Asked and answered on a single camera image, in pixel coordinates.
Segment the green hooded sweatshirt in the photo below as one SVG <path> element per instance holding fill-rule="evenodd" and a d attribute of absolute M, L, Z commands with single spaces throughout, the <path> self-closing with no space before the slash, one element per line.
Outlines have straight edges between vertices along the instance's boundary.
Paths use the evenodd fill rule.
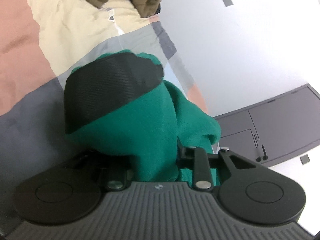
<path fill-rule="evenodd" d="M 137 181 L 187 181 L 176 165 L 177 146 L 212 153 L 218 122 L 164 80 L 154 55 L 129 50 L 104 54 L 75 68 L 64 91 L 65 133 L 76 145 L 131 157 Z"/>

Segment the grey wardrobe door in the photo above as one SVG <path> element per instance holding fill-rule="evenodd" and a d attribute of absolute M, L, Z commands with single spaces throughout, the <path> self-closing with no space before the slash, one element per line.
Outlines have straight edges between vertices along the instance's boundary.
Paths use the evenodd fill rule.
<path fill-rule="evenodd" d="M 306 84 L 215 120 L 221 147 L 256 162 L 264 145 L 268 159 L 259 164 L 271 167 L 319 146 L 319 93 Z"/>

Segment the patchwork bed quilt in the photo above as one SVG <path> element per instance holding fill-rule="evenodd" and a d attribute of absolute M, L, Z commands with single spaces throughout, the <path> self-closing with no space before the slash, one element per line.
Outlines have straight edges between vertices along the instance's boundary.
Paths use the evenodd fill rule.
<path fill-rule="evenodd" d="M 17 219 L 12 193 L 76 152 L 64 135 L 70 72 L 105 53 L 155 55 L 165 77 L 200 109 L 204 99 L 159 18 L 129 0 L 1 0 L 1 226 Z"/>

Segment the small grey wall plate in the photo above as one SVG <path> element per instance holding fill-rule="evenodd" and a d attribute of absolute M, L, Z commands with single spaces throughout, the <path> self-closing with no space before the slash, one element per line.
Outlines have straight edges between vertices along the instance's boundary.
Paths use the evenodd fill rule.
<path fill-rule="evenodd" d="M 310 162 L 310 158 L 307 154 L 305 154 L 300 157 L 300 161 L 301 161 L 302 165 L 305 165 Z"/>

